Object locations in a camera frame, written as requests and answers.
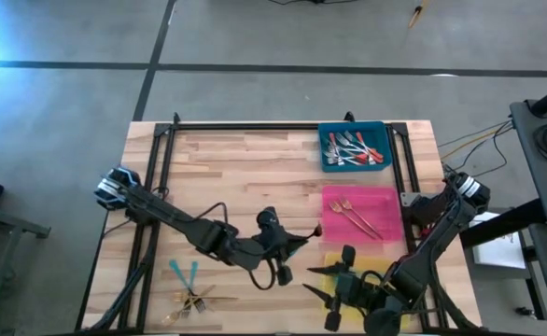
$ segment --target yellow tray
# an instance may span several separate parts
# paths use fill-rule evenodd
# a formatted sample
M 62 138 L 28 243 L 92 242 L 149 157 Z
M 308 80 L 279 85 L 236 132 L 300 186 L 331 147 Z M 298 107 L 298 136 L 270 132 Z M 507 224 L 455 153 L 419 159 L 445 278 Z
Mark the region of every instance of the yellow tray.
M 325 263 L 325 266 L 330 266 L 336 263 L 337 261 L 341 261 L 341 260 L 342 260 L 341 253 L 327 253 L 324 263 Z M 392 264 L 392 261 L 388 259 L 381 259 L 381 258 L 375 258 L 375 257 L 356 257 L 353 271 L 356 272 L 357 276 L 360 276 L 361 273 L 367 270 L 377 271 L 379 274 L 383 276 L 391 264 Z M 379 284 L 379 280 L 375 276 L 368 276 L 367 282 L 372 284 Z M 336 289 L 336 277 L 324 275 L 322 290 L 330 295 L 333 295 L 335 289 Z M 322 305 L 322 307 L 326 312 L 328 311 L 325 308 L 325 305 Z M 342 314 L 342 319 L 346 318 L 346 319 L 357 320 L 361 322 L 363 320 L 363 316 L 358 312 L 357 308 L 354 308 L 354 307 L 348 307 L 346 305 L 343 305 L 340 313 Z M 407 328 L 409 322 L 410 322 L 410 317 L 407 315 L 403 315 L 400 321 L 400 328 L 401 329 Z

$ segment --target fork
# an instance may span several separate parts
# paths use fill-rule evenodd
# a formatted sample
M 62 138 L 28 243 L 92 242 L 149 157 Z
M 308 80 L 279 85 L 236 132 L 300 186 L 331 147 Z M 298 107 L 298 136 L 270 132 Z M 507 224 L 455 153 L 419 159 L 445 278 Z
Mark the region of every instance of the fork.
M 340 150 L 338 150 L 338 145 L 336 144 L 336 139 L 333 136 L 332 132 L 330 132 L 330 141 L 333 144 L 336 154 L 338 155 L 338 165 L 344 165 L 344 161 L 342 160 L 342 156 L 340 155 Z
M 193 283 L 194 283 L 194 280 L 195 280 L 195 275 L 197 273 L 197 268 L 199 267 L 199 263 L 197 261 L 193 261 L 191 263 L 191 265 L 190 265 L 190 279 L 189 279 L 188 283 L 187 283 L 187 280 L 184 277 L 184 274 L 182 273 L 182 271 L 178 267 L 178 263 L 176 262 L 176 260 L 170 260 L 170 267 L 174 270 L 176 275 L 178 275 L 178 277 L 180 278 L 180 281 L 182 281 L 182 284 L 184 285 L 184 287 L 186 287 L 187 290 L 189 291 L 189 297 L 184 302 L 185 309 L 180 314 L 180 317 L 187 318 L 190 315 L 190 305 L 188 305 L 187 303 L 191 302 L 191 299 L 197 296 L 192 291 L 192 286 L 193 286 Z M 199 313 L 202 313 L 202 312 L 205 311 L 206 307 L 205 307 L 205 301 L 203 301 L 203 299 L 197 298 L 196 300 L 192 301 L 192 303 L 194 304 L 195 308 L 197 309 L 197 311 Z
M 349 131 L 344 132 L 344 134 L 346 135 L 346 137 L 343 137 L 340 133 L 338 133 L 337 135 L 338 141 L 340 141 L 341 144 L 343 144 L 344 146 L 350 146 L 350 147 L 361 150 L 361 148 L 352 144 L 352 141 L 354 141 L 355 138 L 352 136 L 352 134 Z M 362 140 L 362 136 L 360 136 L 360 132 L 357 132 L 357 137 L 359 140 Z M 375 164 L 375 161 L 373 161 L 372 154 L 369 151 L 367 151 L 367 147 L 365 146 L 365 144 L 361 142 L 361 145 L 365 147 L 365 150 L 362 150 L 362 152 L 367 155 L 367 160 L 369 164 Z
M 357 212 L 357 210 L 355 210 L 352 207 L 352 204 L 350 203 L 350 201 L 348 201 L 344 196 L 340 198 L 340 204 L 342 205 L 342 207 L 344 209 L 351 210 L 352 212 L 354 212 L 355 215 L 357 215 L 360 218 L 360 220 L 362 220 L 363 223 L 365 223 L 369 227 L 369 229 L 371 229 L 371 231 L 379 237 L 379 239 L 384 240 L 384 237 L 382 237 L 382 235 L 379 233 L 379 231 L 377 229 L 375 229 L 375 227 L 373 225 L 371 225 L 367 221 L 367 219 L 363 218 L 363 216 L 361 216 L 360 213 Z
M 354 220 L 352 217 L 350 217 L 346 212 L 343 210 L 342 206 L 339 205 L 337 202 L 330 202 L 330 208 L 333 212 L 338 214 L 343 214 L 348 219 L 350 219 L 359 229 L 361 229 L 363 232 L 367 233 L 368 236 L 370 236 L 373 239 L 377 239 L 373 234 L 371 234 L 367 229 L 365 229 L 364 226 L 362 226 L 359 222 Z
M 182 307 L 182 309 L 176 311 L 176 312 L 172 312 L 171 314 L 168 314 L 168 316 L 166 316 L 162 321 L 161 323 L 164 325 L 164 326 L 171 326 L 173 325 L 180 317 L 182 317 L 182 312 L 187 309 L 187 308 L 190 308 L 191 305 L 196 302 L 198 299 L 197 298 L 201 298 L 201 297 L 204 297 L 206 296 L 207 294 L 209 294 L 210 291 L 212 291 L 214 288 L 216 287 L 216 285 L 212 285 L 208 288 L 206 288 L 203 292 L 201 292 L 201 294 L 197 295 L 197 296 L 194 296 L 192 298 L 189 299 L 189 302 L 188 303 L 184 303 L 184 306 Z

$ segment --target blue tray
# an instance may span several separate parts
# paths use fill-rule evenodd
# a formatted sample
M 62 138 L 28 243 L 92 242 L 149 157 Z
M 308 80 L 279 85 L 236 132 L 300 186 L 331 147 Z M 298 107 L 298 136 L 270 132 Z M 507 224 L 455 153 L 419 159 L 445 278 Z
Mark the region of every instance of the blue tray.
M 320 123 L 319 145 L 321 147 L 321 169 L 326 173 L 340 172 L 377 172 L 392 164 L 392 155 L 387 141 L 386 125 L 382 121 L 369 122 L 330 122 Z M 328 157 L 323 154 L 328 149 L 330 133 L 340 133 L 344 135 L 345 131 L 349 131 L 355 138 L 356 132 L 359 131 L 367 147 L 375 148 L 381 155 L 384 156 L 384 161 L 377 164 L 355 165 L 350 162 L 345 162 L 340 166 L 337 164 L 328 164 Z

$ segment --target white paper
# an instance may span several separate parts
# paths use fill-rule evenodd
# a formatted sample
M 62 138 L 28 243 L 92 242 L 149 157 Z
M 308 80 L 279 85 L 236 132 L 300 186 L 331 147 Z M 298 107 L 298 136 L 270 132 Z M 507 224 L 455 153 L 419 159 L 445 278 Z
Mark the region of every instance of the white paper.
M 470 223 L 470 226 L 473 227 L 497 216 L 499 216 L 499 214 L 485 212 L 475 217 Z M 518 234 L 518 232 L 510 233 L 503 237 L 496 238 L 491 242 L 473 247 L 472 254 L 475 263 L 525 269 L 525 258 L 523 257 Z

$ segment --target pink tray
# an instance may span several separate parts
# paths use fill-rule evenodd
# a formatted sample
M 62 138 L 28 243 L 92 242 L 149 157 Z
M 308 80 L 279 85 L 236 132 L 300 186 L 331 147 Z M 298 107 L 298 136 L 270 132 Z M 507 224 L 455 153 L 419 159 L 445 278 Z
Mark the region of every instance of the pink tray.
M 330 208 L 330 202 L 339 202 L 344 197 L 353 209 L 374 226 L 384 238 L 373 239 L 359 229 L 343 214 L 335 213 Z M 330 243 L 359 244 L 382 243 L 402 239 L 402 220 L 398 193 L 392 188 L 326 186 L 322 191 L 323 199 L 323 238 Z M 344 211 L 352 218 L 362 223 L 352 211 Z

